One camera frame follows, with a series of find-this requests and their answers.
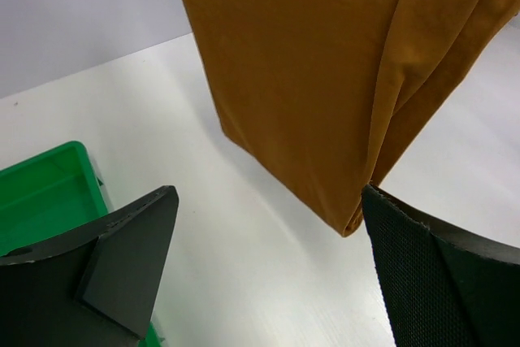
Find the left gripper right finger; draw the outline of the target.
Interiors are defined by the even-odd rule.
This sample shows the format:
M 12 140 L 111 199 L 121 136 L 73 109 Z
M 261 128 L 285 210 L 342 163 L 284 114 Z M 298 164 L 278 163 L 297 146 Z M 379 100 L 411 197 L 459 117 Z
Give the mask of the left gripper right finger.
M 362 213 L 398 346 L 517 346 L 519 250 L 373 185 Z

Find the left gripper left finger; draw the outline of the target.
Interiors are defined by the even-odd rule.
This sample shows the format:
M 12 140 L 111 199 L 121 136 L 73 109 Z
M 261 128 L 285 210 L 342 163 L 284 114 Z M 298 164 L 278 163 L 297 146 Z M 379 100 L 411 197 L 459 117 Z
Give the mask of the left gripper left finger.
M 179 197 L 168 185 L 1 257 L 3 346 L 137 346 L 148 332 Z

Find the brown trousers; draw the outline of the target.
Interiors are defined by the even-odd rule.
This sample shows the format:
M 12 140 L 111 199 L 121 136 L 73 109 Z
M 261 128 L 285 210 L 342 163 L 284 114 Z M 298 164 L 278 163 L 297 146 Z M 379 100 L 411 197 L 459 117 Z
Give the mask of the brown trousers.
M 182 0 L 225 135 L 341 236 L 519 0 Z

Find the green plastic bin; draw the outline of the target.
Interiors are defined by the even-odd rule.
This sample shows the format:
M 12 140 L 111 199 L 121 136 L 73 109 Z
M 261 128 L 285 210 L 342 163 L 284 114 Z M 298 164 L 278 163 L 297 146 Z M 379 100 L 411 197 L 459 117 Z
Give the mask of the green plastic bin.
M 1 257 L 108 211 L 85 146 L 69 141 L 1 172 Z

